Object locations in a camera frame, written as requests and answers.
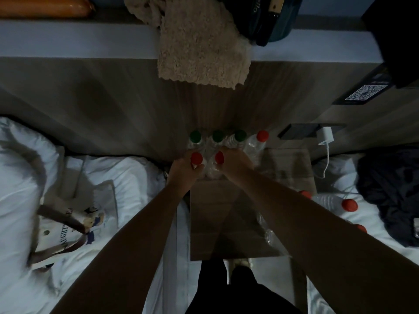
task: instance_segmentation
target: hand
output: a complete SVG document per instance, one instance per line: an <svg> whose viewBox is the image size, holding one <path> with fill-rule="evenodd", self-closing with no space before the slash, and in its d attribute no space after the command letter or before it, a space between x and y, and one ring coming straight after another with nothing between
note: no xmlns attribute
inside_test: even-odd
<svg viewBox="0 0 419 314"><path fill-rule="evenodd" d="M204 169L202 164L195 169L192 168L191 154L193 152L196 152L196 150L189 150L183 158L175 160L167 178L166 187L173 188L180 197L184 197L191 189Z"/></svg>
<svg viewBox="0 0 419 314"><path fill-rule="evenodd" d="M217 169L234 184L239 185L241 176L247 170L253 169L252 161L238 148L221 147L220 151L224 155L224 164L217 164Z"/></svg>

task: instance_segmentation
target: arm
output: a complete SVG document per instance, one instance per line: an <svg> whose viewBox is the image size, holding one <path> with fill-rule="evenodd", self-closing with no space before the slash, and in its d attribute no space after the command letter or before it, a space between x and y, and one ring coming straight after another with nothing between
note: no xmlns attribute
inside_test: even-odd
<svg viewBox="0 0 419 314"><path fill-rule="evenodd" d="M419 266L223 148L219 169L254 201L270 228L337 313L415 313Z"/></svg>
<svg viewBox="0 0 419 314"><path fill-rule="evenodd" d="M192 169L190 155L173 163L166 187L111 239L51 314L142 312L176 208L203 169Z"/></svg>

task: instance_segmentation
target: cardboard box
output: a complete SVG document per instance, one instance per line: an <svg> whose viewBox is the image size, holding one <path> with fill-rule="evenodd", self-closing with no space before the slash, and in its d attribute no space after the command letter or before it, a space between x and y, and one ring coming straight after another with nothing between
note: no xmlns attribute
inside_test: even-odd
<svg viewBox="0 0 419 314"><path fill-rule="evenodd" d="M261 174L294 190L316 193L306 149L265 150ZM203 179L191 189L191 261L280 255L265 241L250 198L227 179Z"/></svg>

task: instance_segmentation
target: fluffy beige towel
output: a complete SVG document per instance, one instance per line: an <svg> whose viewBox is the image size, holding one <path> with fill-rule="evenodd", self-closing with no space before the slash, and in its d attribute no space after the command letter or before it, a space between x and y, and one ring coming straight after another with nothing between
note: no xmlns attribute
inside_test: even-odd
<svg viewBox="0 0 419 314"><path fill-rule="evenodd" d="M232 15L217 0L146 0L131 13L161 27L159 77L235 88L249 73L250 43L241 36ZM153 18L152 7L159 9ZM137 15L147 12L145 19Z"/></svg>

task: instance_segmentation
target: qr code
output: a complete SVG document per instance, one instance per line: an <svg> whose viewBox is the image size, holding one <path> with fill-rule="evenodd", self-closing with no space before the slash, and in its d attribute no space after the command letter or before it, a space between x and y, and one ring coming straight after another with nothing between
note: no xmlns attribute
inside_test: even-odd
<svg viewBox="0 0 419 314"><path fill-rule="evenodd" d="M386 87L387 85L364 85L345 100L367 100Z"/></svg>

